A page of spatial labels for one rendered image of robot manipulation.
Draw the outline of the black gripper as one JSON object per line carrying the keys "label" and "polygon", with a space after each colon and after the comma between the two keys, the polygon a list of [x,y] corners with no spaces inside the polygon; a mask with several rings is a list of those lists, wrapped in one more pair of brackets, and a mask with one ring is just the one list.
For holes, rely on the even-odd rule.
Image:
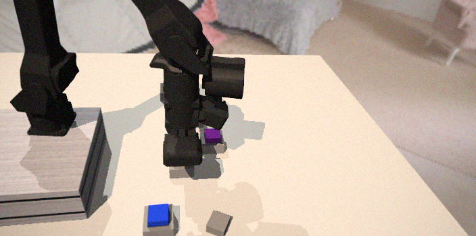
{"label": "black gripper", "polygon": [[196,132],[198,122],[192,122],[195,108],[199,108],[199,92],[189,99],[174,99],[164,93],[165,129],[163,165],[197,166],[202,163],[202,147]]}

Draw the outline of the red button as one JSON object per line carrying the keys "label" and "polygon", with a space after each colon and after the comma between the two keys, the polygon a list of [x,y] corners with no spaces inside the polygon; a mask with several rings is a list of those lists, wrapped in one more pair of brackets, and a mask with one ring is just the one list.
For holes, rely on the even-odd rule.
{"label": "red button", "polygon": [[194,177],[194,166],[169,167],[169,179]]}

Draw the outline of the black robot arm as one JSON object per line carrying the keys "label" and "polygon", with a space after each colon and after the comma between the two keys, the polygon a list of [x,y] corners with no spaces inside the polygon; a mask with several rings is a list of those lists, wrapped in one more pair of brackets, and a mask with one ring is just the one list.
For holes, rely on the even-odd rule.
{"label": "black robot arm", "polygon": [[[21,91],[10,101],[25,112],[28,135],[63,137],[76,112],[64,90],[80,71],[76,53],[60,44],[53,0],[13,0],[22,33],[24,56],[20,66]],[[192,122],[221,130],[229,117],[222,97],[242,99],[245,58],[214,56],[198,17],[179,0],[131,0],[145,19],[160,52],[149,67],[163,69],[164,92],[189,99],[202,89]],[[198,52],[197,52],[198,50]],[[196,54],[197,53],[197,54]]]}

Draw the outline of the blue button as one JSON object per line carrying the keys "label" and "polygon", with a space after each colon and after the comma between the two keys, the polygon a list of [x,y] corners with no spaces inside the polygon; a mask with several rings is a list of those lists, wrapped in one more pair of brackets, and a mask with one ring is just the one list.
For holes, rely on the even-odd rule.
{"label": "blue button", "polygon": [[173,204],[144,206],[143,236],[174,236]]}

